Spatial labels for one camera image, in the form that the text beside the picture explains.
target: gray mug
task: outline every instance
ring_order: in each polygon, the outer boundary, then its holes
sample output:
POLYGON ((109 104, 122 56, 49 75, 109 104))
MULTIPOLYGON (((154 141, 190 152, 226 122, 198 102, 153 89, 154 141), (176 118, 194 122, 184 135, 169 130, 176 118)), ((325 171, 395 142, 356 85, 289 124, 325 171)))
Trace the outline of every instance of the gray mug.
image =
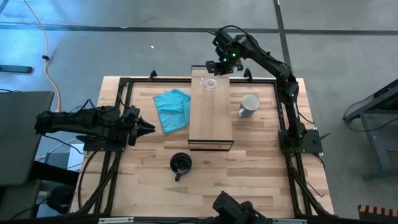
POLYGON ((255 95, 246 95, 242 98, 239 117, 250 117, 260 107, 260 99, 255 95))

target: concrete floor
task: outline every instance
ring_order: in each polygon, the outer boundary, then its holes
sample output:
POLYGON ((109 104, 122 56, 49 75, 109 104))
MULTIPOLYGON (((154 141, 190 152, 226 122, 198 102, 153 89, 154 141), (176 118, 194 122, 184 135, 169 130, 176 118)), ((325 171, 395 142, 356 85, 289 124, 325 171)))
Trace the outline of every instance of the concrete floor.
MULTIPOLYGON (((29 2, 44 24, 177 28, 234 24, 242 28, 278 28, 272 0, 29 2)), ((398 30, 395 0, 279 3, 286 29, 398 30)), ((23 1, 17 0, 10 0, 0 14, 0 25, 12 22, 36 23, 23 1)), ((87 98, 96 101, 105 75, 149 75, 156 69, 159 75, 189 76, 191 65, 216 60, 212 36, 203 32, 48 31, 47 35, 49 74, 60 88, 65 111, 87 98)), ((278 34, 253 35, 264 50, 283 59, 278 34)), ((313 118, 321 133, 331 132, 323 141, 324 160, 335 213, 341 217, 358 218, 359 204, 398 208, 398 178, 363 181, 363 174, 376 171, 373 153, 365 134, 350 131, 341 121, 350 104, 398 77, 397 37, 287 35, 294 74, 305 79, 313 118)), ((35 68, 29 75, 0 73, 0 88, 53 90, 42 71, 45 45, 41 31, 0 29, 0 49, 0 64, 35 68)), ((254 62, 245 61, 244 65, 256 77, 271 77, 254 62)), ((353 125, 362 128, 358 123, 353 125)), ((68 133, 53 136, 64 141, 74 138, 68 133)), ((57 144, 43 139, 38 155, 57 144)))

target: wooden tabletop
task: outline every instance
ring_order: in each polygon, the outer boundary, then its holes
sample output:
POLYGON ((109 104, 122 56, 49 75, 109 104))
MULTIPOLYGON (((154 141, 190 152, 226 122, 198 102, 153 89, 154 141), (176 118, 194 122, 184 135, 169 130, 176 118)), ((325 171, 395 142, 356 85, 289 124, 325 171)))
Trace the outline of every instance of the wooden tabletop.
MULTIPOLYGON (((120 77, 104 77, 98 105, 114 105, 120 77)), ((312 119, 304 81, 300 85, 298 107, 312 119)), ((134 147, 122 154, 112 215, 151 217, 208 217, 217 215, 211 208, 222 190, 237 201, 249 200, 256 210, 267 217, 293 217, 285 159, 279 149, 277 131, 279 120, 274 87, 271 84, 231 84, 231 118, 234 145, 229 152, 193 152, 188 148, 189 127, 172 134, 161 128, 153 96, 178 88, 190 93, 190 83, 135 83, 132 104, 141 109, 142 117, 156 126, 156 132, 141 136, 134 147), (241 98, 254 94, 260 98, 260 108, 252 118, 239 118, 241 98), (170 158, 177 152, 190 154, 193 168, 189 174, 174 181, 169 168, 170 158)), ((303 121, 307 128, 312 124, 303 121)), ((99 152, 84 174, 82 202, 98 185, 104 153, 99 152)), ((333 213, 328 184, 320 160, 303 154, 307 181, 326 210, 333 213)), ((298 192, 300 208, 304 211, 302 193, 298 192)), ((103 208, 108 188, 104 191, 103 208)), ((77 210, 77 195, 71 211, 77 210)))

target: blue towel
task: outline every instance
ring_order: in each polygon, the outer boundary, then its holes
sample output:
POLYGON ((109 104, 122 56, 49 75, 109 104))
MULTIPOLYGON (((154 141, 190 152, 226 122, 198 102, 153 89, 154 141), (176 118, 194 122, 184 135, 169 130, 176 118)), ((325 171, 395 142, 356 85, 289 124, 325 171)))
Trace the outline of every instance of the blue towel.
POLYGON ((174 89, 155 96, 154 101, 164 133, 182 129, 189 123, 191 113, 189 94, 174 89))

